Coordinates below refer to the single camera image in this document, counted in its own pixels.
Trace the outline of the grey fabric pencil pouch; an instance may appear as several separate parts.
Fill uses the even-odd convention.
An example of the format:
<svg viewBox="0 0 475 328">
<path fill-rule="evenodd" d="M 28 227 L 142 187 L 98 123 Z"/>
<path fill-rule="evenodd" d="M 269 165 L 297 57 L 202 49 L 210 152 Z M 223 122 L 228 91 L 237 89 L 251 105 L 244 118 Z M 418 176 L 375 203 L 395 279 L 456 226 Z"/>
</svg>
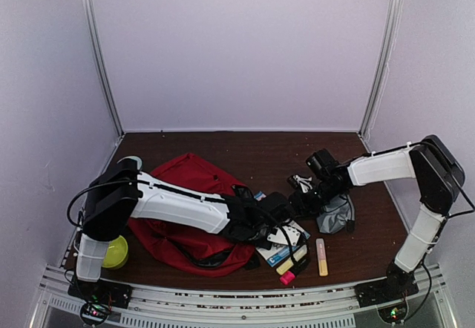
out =
<svg viewBox="0 0 475 328">
<path fill-rule="evenodd" d="M 336 234 L 345 229 L 353 233 L 356 227 L 356 211 L 348 194 L 339 195 L 326 204 L 316 219 L 322 234 Z"/>
</svg>

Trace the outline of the dog cover booklet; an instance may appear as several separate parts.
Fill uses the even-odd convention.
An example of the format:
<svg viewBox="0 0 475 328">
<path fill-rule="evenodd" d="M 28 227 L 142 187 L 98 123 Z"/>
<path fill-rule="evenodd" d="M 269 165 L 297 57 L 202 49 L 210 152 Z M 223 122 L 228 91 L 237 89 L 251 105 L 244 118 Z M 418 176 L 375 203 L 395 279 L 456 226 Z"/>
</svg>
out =
<svg viewBox="0 0 475 328">
<path fill-rule="evenodd" d="M 310 233 L 305 231 L 294 220 L 287 220 L 284 223 L 284 227 L 287 227 L 287 226 L 290 228 L 290 230 L 293 230 L 294 232 L 300 232 L 300 234 L 304 234 L 306 239 L 310 237 Z M 287 244 L 283 245 L 279 243 L 273 243 L 271 246 L 271 249 L 264 249 L 264 248 L 257 247 L 256 251 L 271 267 L 280 265 L 289 257 L 289 248 Z"/>
</svg>

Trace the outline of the red student backpack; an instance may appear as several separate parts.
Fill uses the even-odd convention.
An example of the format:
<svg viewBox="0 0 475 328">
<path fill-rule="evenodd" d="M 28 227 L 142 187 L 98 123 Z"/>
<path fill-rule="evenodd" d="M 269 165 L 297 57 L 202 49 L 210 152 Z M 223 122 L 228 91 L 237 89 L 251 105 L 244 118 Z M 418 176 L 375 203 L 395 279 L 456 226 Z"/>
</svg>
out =
<svg viewBox="0 0 475 328">
<path fill-rule="evenodd" d="M 155 168 L 151 175 L 172 185 L 211 194 L 247 196 L 247 185 L 193 153 L 183 154 Z M 227 276 L 240 268 L 260 266 L 255 247 L 203 230 L 154 219 L 128 220 L 138 241 L 161 263 L 210 278 Z"/>
</svg>

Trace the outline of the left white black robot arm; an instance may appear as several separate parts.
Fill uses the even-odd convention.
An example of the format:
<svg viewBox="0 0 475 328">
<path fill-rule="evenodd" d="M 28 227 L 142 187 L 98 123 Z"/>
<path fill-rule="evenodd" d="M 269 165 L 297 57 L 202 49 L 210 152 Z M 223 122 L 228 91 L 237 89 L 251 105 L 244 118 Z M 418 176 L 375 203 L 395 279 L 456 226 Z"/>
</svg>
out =
<svg viewBox="0 0 475 328">
<path fill-rule="evenodd" d="M 270 248 L 272 230 L 292 210 L 283 194 L 257 200 L 241 181 L 192 153 L 151 173 L 139 158 L 126 157 L 96 178 L 85 198 L 76 285 L 90 301 L 107 293 L 99 278 L 109 244 L 124 229 L 155 260 L 219 278 L 246 266 L 256 247 Z"/>
</svg>

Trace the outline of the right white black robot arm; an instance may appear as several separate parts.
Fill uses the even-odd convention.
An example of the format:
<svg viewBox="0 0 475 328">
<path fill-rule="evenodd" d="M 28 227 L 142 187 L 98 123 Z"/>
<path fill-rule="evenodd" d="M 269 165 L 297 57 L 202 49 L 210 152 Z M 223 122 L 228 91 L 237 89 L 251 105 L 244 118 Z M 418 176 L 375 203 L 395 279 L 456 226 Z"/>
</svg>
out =
<svg viewBox="0 0 475 328">
<path fill-rule="evenodd" d="M 395 203 L 403 197 L 394 189 L 397 183 L 412 190 L 411 197 L 418 201 L 413 222 L 380 286 L 381 294 L 391 300 L 412 284 L 414 271 L 437 244 L 446 223 L 455 217 L 451 209 L 458 198 L 473 205 L 463 188 L 463 167 L 435 134 L 344 163 L 324 148 L 308 157 L 306 164 L 312 176 L 289 177 L 294 190 L 289 201 L 298 216 L 314 217 L 322 234 L 354 228 L 355 207 L 350 199 L 353 188 L 383 183 Z"/>
</svg>

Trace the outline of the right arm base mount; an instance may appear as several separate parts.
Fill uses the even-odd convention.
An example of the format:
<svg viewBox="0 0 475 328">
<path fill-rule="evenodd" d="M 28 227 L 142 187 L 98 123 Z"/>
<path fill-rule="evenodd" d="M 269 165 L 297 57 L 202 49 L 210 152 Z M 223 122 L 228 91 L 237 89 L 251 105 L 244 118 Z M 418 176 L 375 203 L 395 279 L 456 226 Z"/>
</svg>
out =
<svg viewBox="0 0 475 328">
<path fill-rule="evenodd" d="M 402 324 L 409 317 L 407 298 L 419 292 L 413 272 L 391 262 L 382 279 L 359 283 L 354 287 L 360 308 L 377 306 L 380 319 L 387 324 Z"/>
</svg>

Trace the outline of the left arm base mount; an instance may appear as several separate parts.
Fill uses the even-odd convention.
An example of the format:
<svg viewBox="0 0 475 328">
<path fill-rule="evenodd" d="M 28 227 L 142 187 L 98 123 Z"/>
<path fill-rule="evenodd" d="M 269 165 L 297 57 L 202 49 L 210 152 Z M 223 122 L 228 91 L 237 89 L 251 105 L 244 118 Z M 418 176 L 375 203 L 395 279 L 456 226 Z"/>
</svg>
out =
<svg viewBox="0 0 475 328">
<path fill-rule="evenodd" d="M 133 290 L 128 284 L 101 279 L 93 283 L 81 281 L 72 269 L 66 270 L 64 277 L 68 282 L 68 294 L 82 301 L 79 318 L 87 327 L 105 323 L 113 308 L 128 308 Z"/>
</svg>

